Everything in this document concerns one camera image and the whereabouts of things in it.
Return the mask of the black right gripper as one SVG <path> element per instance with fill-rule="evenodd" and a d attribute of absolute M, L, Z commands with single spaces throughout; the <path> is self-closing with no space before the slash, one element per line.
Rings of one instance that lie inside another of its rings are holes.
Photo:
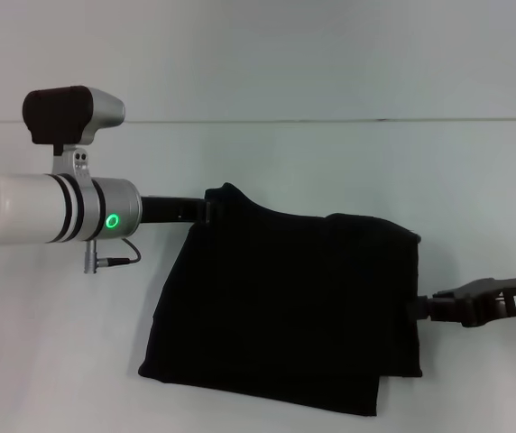
<path fill-rule="evenodd" d="M 410 320 L 462 323 L 464 327 L 481 327 L 496 320 L 516 318 L 516 278 L 485 278 L 438 291 L 432 298 L 420 296 L 408 303 L 406 310 Z"/>

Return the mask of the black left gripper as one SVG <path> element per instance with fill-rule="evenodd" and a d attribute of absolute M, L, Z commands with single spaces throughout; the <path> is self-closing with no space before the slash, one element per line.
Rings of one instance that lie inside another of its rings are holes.
<path fill-rule="evenodd" d="M 217 206 L 201 198 L 142 197 L 142 224 L 200 223 L 209 225 Z"/>

